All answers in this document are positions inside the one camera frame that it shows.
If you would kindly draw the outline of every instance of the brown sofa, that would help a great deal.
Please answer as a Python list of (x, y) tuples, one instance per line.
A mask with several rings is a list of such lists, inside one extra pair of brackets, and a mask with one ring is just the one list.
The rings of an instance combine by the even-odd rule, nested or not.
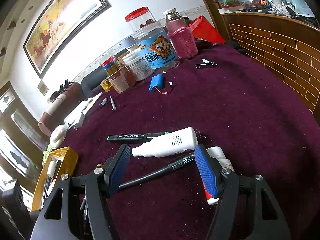
[(72, 83), (42, 114), (38, 124), (40, 130), (50, 137), (53, 130), (58, 125), (64, 124), (64, 119), (83, 100), (84, 95), (80, 84)]

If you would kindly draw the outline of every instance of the pink thermos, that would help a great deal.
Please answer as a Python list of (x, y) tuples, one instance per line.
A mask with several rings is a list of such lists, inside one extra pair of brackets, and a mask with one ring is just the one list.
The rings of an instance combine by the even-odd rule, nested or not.
[(176, 8), (163, 12), (168, 37), (179, 58), (190, 58), (198, 54), (195, 39), (191, 29)]

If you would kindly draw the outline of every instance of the table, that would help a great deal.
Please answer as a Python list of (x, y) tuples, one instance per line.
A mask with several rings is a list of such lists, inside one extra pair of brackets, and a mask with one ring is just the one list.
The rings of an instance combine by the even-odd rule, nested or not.
[[(100, 106), (109, 95), (104, 93), (62, 145), (80, 156), (75, 175), (87, 174), (115, 155), (119, 145), (106, 141), (108, 135), (192, 126), (199, 142), (224, 150), (237, 174), (263, 175), (292, 238), (306, 237), (319, 222), (319, 126), (295, 92), (261, 65), (225, 44), (200, 51), (165, 74), (166, 89), (169, 81), (175, 85), (168, 95), (150, 93), (148, 78), (121, 95), (109, 92), (117, 106), (113, 111), (109, 101)], [(202, 58), (217, 67), (196, 69)], [(132, 156), (124, 181), (174, 158)], [(120, 239), (204, 239), (215, 210), (206, 203), (195, 163), (119, 192), (108, 206)], [(234, 233), (242, 236), (242, 228), (236, 222)]]

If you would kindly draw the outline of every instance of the blue battery pack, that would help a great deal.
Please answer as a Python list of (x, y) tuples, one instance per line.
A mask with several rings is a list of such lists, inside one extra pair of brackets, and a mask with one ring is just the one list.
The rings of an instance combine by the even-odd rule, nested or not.
[(156, 90), (153, 89), (154, 87), (157, 87), (159, 89), (162, 89), (162, 74), (158, 74), (151, 79), (149, 91), (155, 92)]

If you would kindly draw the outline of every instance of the framed painting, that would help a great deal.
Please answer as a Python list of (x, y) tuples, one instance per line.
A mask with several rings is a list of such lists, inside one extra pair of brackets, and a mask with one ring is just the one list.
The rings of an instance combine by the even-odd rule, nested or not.
[(106, 0), (51, 0), (33, 25), (23, 48), (42, 79), (68, 42), (110, 5)]

